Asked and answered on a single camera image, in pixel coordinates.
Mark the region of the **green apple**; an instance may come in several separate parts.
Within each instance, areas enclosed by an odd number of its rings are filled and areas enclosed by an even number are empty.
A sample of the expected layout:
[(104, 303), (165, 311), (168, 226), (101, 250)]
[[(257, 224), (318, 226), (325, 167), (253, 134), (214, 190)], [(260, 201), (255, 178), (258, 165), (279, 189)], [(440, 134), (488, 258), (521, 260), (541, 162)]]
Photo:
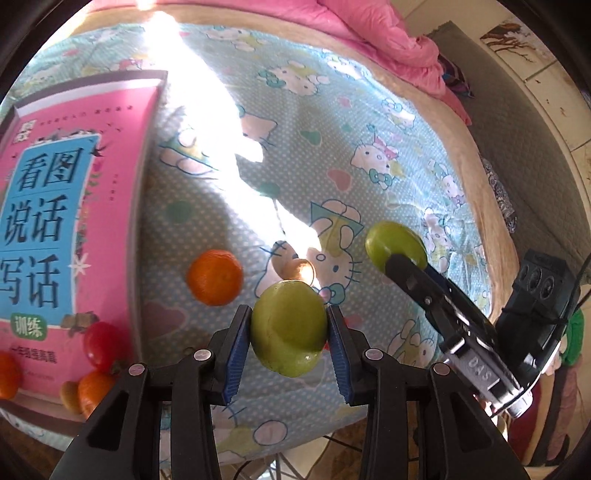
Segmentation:
[(421, 269), (428, 265), (427, 250), (421, 237), (397, 222), (381, 221), (370, 227), (365, 248), (370, 261), (382, 273), (386, 272), (386, 264), (395, 254), (406, 256)]
[(288, 378), (315, 368), (328, 340), (322, 298), (306, 283), (283, 280), (256, 301), (250, 342), (264, 367)]

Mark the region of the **round orange tangerine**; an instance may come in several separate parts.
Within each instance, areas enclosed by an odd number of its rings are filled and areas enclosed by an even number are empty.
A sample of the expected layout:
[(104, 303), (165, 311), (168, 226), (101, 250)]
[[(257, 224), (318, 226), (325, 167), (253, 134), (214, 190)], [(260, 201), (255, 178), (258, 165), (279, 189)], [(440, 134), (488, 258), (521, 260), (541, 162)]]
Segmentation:
[(207, 250), (190, 264), (185, 281), (194, 298), (204, 305), (228, 305), (242, 291), (242, 264), (229, 251)]

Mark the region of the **red tomato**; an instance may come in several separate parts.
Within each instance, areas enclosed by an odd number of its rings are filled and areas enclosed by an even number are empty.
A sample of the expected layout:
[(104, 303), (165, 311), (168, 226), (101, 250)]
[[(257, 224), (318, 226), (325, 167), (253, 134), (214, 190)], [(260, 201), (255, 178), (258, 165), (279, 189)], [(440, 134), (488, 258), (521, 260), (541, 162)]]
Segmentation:
[(129, 358), (129, 343), (123, 332), (107, 322), (90, 325), (83, 335), (83, 351), (90, 364), (99, 372), (113, 374)]

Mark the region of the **small yellow-green fruit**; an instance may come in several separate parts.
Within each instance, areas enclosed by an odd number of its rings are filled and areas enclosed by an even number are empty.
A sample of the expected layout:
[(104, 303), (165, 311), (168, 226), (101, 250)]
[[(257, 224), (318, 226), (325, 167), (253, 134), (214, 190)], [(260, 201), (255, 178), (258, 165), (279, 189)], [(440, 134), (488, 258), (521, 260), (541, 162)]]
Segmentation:
[(59, 391), (63, 406), (75, 415), (82, 414), (82, 407), (78, 395), (78, 383), (73, 381), (64, 382)]

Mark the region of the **large orange tangerine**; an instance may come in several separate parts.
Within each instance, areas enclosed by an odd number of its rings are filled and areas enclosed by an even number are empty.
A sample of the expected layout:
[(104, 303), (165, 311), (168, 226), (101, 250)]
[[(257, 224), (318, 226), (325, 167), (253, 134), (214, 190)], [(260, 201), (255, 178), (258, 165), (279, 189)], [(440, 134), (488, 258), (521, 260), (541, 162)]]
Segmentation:
[(23, 382), (18, 361), (9, 352), (0, 352), (0, 399), (13, 399)]

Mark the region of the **small brown pale fruit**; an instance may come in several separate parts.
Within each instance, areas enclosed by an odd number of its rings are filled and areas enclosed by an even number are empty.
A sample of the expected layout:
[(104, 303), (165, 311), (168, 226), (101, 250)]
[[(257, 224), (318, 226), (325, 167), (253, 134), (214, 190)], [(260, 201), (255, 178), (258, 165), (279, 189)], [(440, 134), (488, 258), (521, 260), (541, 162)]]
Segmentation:
[(311, 286), (315, 281), (315, 267), (307, 259), (273, 260), (273, 269), (281, 280), (297, 280)]

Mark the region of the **grey green headboard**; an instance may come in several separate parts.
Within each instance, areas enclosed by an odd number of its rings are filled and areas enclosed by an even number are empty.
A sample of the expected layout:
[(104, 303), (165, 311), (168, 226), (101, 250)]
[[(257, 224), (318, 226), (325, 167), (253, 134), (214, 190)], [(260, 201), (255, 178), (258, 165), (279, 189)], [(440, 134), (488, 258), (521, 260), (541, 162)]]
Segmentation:
[(534, 104), (491, 55), (449, 21), (429, 34), (464, 73), (473, 92), (461, 102), (481, 155), (504, 186), (517, 215), (518, 255), (534, 249), (577, 272), (590, 253), (583, 200), (558, 141)]

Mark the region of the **hello kitty bed sheet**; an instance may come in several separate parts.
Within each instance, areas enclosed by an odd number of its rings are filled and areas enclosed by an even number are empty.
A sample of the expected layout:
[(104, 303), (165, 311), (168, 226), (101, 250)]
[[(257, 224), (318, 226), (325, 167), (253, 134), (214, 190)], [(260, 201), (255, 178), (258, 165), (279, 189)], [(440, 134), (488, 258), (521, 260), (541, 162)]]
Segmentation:
[(429, 262), (490, 313), (492, 281), (450, 141), (426, 109), (331, 51), (257, 33), (253, 52), (221, 26), (178, 24), (162, 49), (146, 24), (72, 36), (38, 52), (3, 99), (8, 111), (42, 89), (108, 69), (169, 66), (142, 218), (141, 297), (149, 359), (158, 364), (221, 328), (224, 307), (181, 281), (191, 256), (228, 246), (252, 303), (284, 260), (305, 256), (329, 305), (396, 358), (427, 367), (438, 334), (370, 264), (375, 223), (409, 226)]

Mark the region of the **pink book box tray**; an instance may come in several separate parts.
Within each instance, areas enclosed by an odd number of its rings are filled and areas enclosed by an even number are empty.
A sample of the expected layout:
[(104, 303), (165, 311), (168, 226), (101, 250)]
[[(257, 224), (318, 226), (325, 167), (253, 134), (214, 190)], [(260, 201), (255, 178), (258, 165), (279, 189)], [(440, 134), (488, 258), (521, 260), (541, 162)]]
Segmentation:
[(60, 402), (89, 373), (83, 336), (112, 324), (141, 355), (139, 204), (166, 73), (116, 71), (17, 101), (1, 125), (1, 347), (23, 371), (1, 405), (17, 425), (64, 435)]

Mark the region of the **pink quilt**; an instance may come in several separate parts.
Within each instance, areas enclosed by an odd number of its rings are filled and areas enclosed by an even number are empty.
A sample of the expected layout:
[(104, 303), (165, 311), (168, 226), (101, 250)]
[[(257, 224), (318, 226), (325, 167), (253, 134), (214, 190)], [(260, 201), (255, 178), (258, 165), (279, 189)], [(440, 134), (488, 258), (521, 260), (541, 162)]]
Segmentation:
[(444, 82), (438, 46), (425, 36), (411, 36), (389, 1), (92, 1), (88, 10), (161, 10), (194, 23), (245, 26), (327, 47), (400, 78), (445, 103), (466, 125), (472, 124)]

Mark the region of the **tree wall painting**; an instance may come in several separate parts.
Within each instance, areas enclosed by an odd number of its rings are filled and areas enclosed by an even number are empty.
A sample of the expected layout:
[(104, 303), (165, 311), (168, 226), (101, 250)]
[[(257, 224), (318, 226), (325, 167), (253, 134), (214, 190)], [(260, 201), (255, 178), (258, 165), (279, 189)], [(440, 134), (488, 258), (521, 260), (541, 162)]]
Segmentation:
[(501, 22), (480, 40), (521, 80), (528, 80), (556, 62), (550, 49), (517, 17)]

